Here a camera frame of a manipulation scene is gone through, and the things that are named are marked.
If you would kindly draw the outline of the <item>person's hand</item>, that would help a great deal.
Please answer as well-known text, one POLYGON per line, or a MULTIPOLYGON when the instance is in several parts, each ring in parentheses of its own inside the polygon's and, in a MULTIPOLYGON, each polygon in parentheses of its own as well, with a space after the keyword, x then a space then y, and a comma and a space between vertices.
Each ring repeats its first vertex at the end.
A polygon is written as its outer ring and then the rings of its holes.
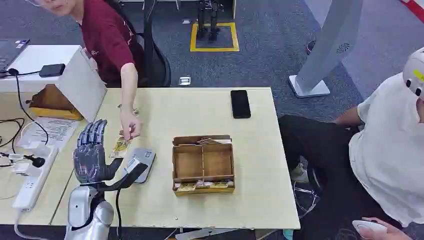
POLYGON ((375 232, 370 229, 363 228, 359 231, 359 234, 364 240, 412 240, 406 233, 402 230, 396 228, 388 222, 385 222, 376 217, 362 217, 362 220, 368 222, 376 222, 380 225, 383 225, 387 228, 386 233, 375 232))
POLYGON ((119 134, 122 135, 126 141, 140 136, 141 123, 132 111, 122 109, 120 111, 120 120, 122 130, 120 130, 119 134))

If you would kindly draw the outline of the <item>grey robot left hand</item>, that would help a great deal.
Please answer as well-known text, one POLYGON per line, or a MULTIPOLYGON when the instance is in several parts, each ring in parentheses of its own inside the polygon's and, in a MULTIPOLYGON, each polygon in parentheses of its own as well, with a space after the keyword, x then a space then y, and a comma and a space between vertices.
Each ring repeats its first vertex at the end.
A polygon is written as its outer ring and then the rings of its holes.
POLYGON ((92 184, 112 180, 123 158, 114 158, 106 164, 104 131, 108 121, 99 119, 89 123, 79 134, 73 151, 73 166, 81 184, 92 184))

